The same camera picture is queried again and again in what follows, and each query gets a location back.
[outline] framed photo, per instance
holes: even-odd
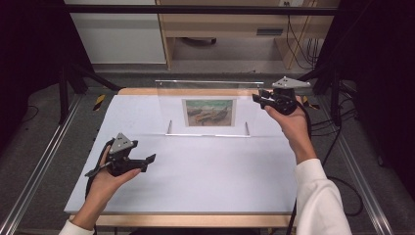
[[[186,126],[234,126],[236,100],[183,100]]]

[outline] clear plastic stand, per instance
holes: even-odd
[[[156,80],[165,135],[251,137],[263,82]]]

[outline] white shirt cuff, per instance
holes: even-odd
[[[61,230],[59,235],[92,235],[94,234],[94,230],[89,231],[83,228],[80,228],[73,223],[71,223],[69,220],[65,223],[64,228]]]
[[[295,175],[298,185],[327,179],[323,166],[318,159],[310,159],[298,164],[295,168]]]

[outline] person's right hand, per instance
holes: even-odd
[[[265,106],[265,110],[280,124],[284,135],[290,143],[290,147],[296,154],[297,164],[308,159],[317,158],[311,140],[308,137],[307,121],[302,109],[297,107],[289,116],[278,113],[270,106]]]

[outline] tripod leg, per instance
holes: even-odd
[[[334,70],[334,79],[332,80],[332,98],[331,98],[331,107],[330,115],[332,116],[333,122],[336,126],[341,125],[342,117],[340,116],[340,107],[339,107],[339,93],[340,93],[340,75],[337,70]]]
[[[72,67],[79,73],[81,73],[82,75],[88,76],[92,79],[94,79],[95,81],[105,85],[106,87],[110,88],[113,91],[118,91],[120,89],[122,89],[123,87],[117,86],[107,80],[105,80],[104,78],[102,78],[101,76],[95,74],[94,72],[88,71],[84,68],[82,68],[79,65],[72,65]]]
[[[63,66],[59,76],[59,95],[61,100],[61,119],[59,124],[64,123],[69,113],[68,84],[67,74],[68,67]]]

